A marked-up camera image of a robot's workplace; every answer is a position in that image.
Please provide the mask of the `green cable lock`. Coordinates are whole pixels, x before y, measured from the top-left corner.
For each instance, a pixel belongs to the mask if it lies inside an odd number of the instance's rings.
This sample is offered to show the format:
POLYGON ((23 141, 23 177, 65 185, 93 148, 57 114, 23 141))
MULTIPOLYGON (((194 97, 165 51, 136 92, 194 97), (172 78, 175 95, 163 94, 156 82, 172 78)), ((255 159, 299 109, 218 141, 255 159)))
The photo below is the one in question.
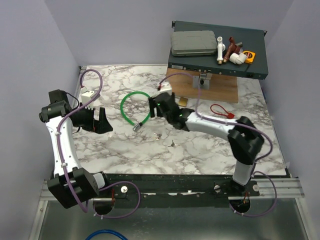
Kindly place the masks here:
POLYGON ((133 91, 133 92, 130 92, 128 93, 127 95, 124 96, 124 98, 122 99, 121 103, 120 103, 120 113, 122 115, 122 117, 130 124, 133 126, 132 130, 134 132, 137 132, 143 125, 146 124, 146 122, 150 119, 151 117, 151 114, 148 113, 148 115, 139 123, 135 124, 130 118, 128 118, 128 116, 126 115, 125 113, 125 110, 124 110, 124 105, 125 105, 125 102, 126 100, 133 96, 133 95, 143 95, 147 98, 150 98, 151 96, 149 94, 147 94, 146 92, 143 92, 143 91, 133 91))

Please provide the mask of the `white elbow pipe fitting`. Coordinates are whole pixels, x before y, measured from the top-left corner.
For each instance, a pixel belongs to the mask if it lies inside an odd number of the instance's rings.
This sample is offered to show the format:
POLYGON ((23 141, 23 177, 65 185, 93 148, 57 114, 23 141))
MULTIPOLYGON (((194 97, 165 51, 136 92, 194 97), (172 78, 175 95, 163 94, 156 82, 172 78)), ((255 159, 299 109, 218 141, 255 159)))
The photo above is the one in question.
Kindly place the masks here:
POLYGON ((247 59, 247 55, 240 52, 240 53, 232 53, 229 57, 229 61, 236 65, 242 65, 247 59))

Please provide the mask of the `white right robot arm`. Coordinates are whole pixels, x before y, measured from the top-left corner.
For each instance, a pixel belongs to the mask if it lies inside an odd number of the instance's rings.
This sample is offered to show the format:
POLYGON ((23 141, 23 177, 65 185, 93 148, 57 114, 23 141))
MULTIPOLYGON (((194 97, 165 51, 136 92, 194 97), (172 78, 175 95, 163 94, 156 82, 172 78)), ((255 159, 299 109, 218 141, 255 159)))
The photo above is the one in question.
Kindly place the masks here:
POLYGON ((174 94, 163 92, 148 99, 150 116, 165 118, 177 130, 200 132, 229 142, 236 159, 230 191, 241 196, 248 190, 256 156, 261 151, 264 138, 247 117, 223 119, 201 115, 190 108, 180 108, 174 94))

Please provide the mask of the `brass padlock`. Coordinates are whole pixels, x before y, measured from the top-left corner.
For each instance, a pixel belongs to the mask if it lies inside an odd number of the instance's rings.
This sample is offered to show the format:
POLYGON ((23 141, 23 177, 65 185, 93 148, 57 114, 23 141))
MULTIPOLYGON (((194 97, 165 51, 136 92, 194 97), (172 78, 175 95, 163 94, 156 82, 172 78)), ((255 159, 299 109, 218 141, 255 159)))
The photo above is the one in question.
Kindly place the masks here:
POLYGON ((179 105, 180 107, 186 108, 187 105, 188 105, 188 98, 180 97, 180 98, 179 98, 179 101, 178 101, 178 105, 179 105))

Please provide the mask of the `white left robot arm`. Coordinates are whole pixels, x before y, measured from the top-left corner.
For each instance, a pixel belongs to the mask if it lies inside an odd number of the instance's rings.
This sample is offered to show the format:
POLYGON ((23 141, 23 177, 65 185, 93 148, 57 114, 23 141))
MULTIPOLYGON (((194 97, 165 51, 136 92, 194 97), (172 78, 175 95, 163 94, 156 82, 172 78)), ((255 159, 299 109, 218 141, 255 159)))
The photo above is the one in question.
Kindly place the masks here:
POLYGON ((103 107, 99 108, 99 118, 94 118, 93 102, 99 94, 85 89, 78 108, 71 107, 67 92, 63 90, 57 89, 48 95, 50 104, 39 113, 39 119, 50 134, 54 154, 54 170, 47 182, 48 190, 66 209, 97 196, 107 197, 111 191, 107 178, 103 172, 90 173, 81 166, 73 138, 73 128, 96 134, 113 131, 103 107))

